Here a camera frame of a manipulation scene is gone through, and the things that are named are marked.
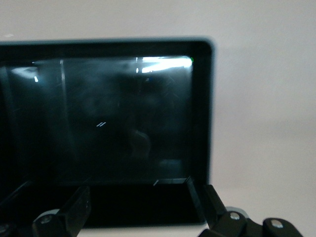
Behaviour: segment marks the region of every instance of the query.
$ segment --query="white wall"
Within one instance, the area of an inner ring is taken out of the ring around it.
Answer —
[[[212,184],[314,236],[316,1],[1,0],[0,40],[206,36],[217,45]]]

